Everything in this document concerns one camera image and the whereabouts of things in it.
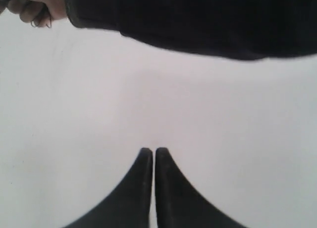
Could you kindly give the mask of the black sleeved forearm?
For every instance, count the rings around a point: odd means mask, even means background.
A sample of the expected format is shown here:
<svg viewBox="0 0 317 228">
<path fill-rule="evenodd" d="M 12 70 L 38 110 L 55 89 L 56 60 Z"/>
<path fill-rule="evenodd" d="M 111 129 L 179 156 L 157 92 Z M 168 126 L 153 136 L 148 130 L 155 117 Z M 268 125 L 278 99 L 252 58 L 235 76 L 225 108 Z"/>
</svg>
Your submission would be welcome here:
<svg viewBox="0 0 317 228">
<path fill-rule="evenodd" d="M 317 0 L 64 0 L 77 28 L 168 50 L 259 60 L 317 52 Z"/>
</svg>

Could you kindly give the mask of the bare human hand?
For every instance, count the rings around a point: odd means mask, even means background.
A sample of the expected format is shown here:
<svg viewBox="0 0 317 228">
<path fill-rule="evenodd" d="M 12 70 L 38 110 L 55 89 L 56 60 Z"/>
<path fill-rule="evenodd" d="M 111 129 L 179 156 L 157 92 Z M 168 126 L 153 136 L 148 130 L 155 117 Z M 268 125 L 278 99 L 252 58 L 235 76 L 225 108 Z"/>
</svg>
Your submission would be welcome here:
<svg viewBox="0 0 317 228">
<path fill-rule="evenodd" d="M 0 0 L 0 12 L 5 10 L 37 28 L 50 28 L 53 21 L 67 18 L 64 0 Z"/>
</svg>

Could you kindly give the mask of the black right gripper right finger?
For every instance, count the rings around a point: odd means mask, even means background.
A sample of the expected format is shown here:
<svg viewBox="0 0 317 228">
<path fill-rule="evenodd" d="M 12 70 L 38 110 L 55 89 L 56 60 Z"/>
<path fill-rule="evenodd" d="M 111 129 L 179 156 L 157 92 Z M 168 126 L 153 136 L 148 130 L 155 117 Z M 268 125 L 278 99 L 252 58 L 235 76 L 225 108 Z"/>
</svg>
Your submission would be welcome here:
<svg viewBox="0 0 317 228">
<path fill-rule="evenodd" d="M 155 157 L 155 200 L 159 228 L 242 228 L 209 203 L 186 179 L 167 148 Z"/>
</svg>

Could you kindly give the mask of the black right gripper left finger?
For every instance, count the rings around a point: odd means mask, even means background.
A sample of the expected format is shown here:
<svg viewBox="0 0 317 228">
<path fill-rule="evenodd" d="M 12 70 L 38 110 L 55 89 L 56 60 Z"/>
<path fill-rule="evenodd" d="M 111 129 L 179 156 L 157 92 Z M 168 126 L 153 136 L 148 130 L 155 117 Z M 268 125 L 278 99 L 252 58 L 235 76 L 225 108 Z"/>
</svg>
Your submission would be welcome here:
<svg viewBox="0 0 317 228">
<path fill-rule="evenodd" d="M 140 149 L 115 189 L 68 228 L 148 228 L 153 180 L 153 152 Z"/>
</svg>

